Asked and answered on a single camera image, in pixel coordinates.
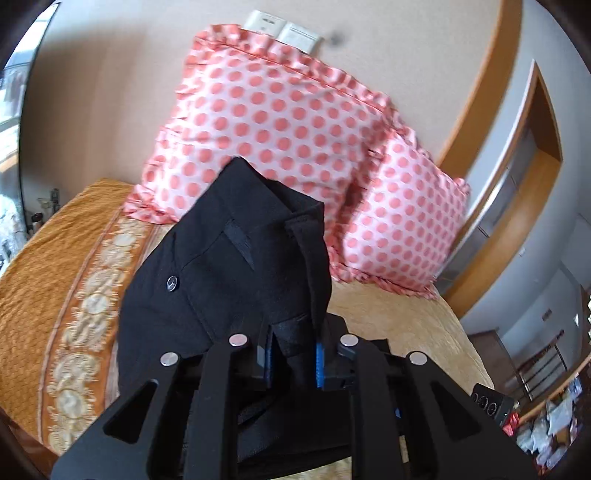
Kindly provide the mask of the white wall switch plates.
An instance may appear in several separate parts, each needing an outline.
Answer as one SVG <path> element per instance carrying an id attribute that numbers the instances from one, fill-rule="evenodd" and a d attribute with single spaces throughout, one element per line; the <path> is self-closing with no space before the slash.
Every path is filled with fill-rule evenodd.
<path id="1" fill-rule="evenodd" d="M 249 13 L 243 28 L 252 32 L 270 35 L 280 43 L 297 48 L 297 50 L 305 54 L 314 53 L 318 44 L 322 41 L 321 35 L 301 25 L 288 22 L 283 18 L 260 10 L 253 10 Z"/>

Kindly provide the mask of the right pink polka dot pillow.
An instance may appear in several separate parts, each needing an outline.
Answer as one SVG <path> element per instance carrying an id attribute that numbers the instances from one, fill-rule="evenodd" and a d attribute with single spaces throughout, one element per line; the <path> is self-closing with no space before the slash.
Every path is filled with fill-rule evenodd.
<path id="1" fill-rule="evenodd" d="M 360 202 L 329 246 L 331 274 L 397 294 L 435 299 L 437 274 L 464 224 L 470 186 L 392 129 Z"/>

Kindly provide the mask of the left pink polka dot pillow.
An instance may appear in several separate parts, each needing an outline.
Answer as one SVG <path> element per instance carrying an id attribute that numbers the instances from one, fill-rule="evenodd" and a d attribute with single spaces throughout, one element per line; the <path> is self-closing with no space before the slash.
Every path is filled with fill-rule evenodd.
<path id="1" fill-rule="evenodd" d="M 380 162 L 393 104 L 341 69 L 235 24 L 198 33 L 176 103 L 160 129 L 127 216 L 177 222 L 233 157 L 325 206 L 335 260 L 361 265 L 344 239 L 363 177 Z"/>

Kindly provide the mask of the pink polka dot pillow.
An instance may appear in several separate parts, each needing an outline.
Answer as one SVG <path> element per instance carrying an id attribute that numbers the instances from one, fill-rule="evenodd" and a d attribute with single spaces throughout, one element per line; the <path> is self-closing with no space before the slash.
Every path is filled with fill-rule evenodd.
<path id="1" fill-rule="evenodd" d="M 360 202 L 329 246 L 331 274 L 397 294 L 435 299 L 437 274 L 464 224 L 470 186 L 392 129 Z"/>
<path id="2" fill-rule="evenodd" d="M 325 206 L 335 260 L 361 265 L 344 239 L 363 177 L 380 162 L 393 104 L 341 69 L 235 24 L 198 33 L 176 103 L 160 129 L 127 216 L 177 222 L 233 157 Z"/>

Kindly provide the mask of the black pants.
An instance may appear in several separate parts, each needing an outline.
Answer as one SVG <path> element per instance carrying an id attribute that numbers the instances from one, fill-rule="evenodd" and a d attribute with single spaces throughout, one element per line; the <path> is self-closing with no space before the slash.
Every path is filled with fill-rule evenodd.
<path id="1" fill-rule="evenodd" d="M 332 286 L 322 204 L 235 158 L 142 264 L 121 306 L 119 387 L 162 354 L 269 337 L 270 380 L 238 386 L 238 459 L 270 475 L 346 453 L 318 423 L 317 347 Z"/>

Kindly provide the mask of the yellow patterned bedspread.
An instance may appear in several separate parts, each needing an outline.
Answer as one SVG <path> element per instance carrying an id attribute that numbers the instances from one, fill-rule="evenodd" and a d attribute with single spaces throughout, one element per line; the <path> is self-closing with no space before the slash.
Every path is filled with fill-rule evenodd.
<path id="1" fill-rule="evenodd" d="M 117 396 L 124 291 L 166 234 L 130 219 L 127 183 L 101 179 L 54 215 L 1 278 L 1 419 L 42 472 Z M 329 310 L 397 355 L 422 350 L 462 388 L 490 385 L 481 357 L 442 299 L 335 283 Z"/>

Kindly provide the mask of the wall mirror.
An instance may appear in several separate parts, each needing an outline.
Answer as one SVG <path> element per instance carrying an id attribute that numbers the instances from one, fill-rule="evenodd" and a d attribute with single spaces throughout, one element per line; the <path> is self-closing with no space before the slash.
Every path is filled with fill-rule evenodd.
<path id="1" fill-rule="evenodd" d="M 60 4 L 33 1 L 1 45 L 1 196 L 23 210 L 19 147 L 24 99 L 38 50 Z"/>

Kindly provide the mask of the glass side table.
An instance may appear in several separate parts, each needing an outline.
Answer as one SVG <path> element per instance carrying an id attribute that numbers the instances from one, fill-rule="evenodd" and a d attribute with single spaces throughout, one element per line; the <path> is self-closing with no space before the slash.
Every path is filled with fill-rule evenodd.
<path id="1" fill-rule="evenodd" d="M 24 248 L 30 238 L 46 221 L 59 211 L 60 192 L 57 188 L 50 191 L 49 198 L 38 198 L 39 212 L 28 215 L 17 203 L 4 195 L 1 196 L 1 273 L 16 255 Z"/>

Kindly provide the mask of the wooden door frame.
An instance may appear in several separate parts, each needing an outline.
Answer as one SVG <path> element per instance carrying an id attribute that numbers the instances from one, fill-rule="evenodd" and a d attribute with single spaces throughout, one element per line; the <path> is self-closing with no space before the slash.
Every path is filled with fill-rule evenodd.
<path id="1" fill-rule="evenodd" d="M 498 198 L 517 158 L 521 140 L 532 134 L 531 164 L 520 189 L 444 298 L 466 329 L 488 320 L 503 322 L 501 308 L 520 312 L 520 302 L 536 287 L 524 272 L 542 277 L 551 257 L 535 253 L 552 248 L 556 236 L 541 233 L 543 211 L 559 176 L 560 128 L 548 89 L 549 74 L 534 52 L 535 36 L 551 16 L 535 1 L 504 1 L 483 73 L 456 140 L 441 166 L 466 177 L 473 188 L 467 220 L 454 243 L 458 254 Z"/>

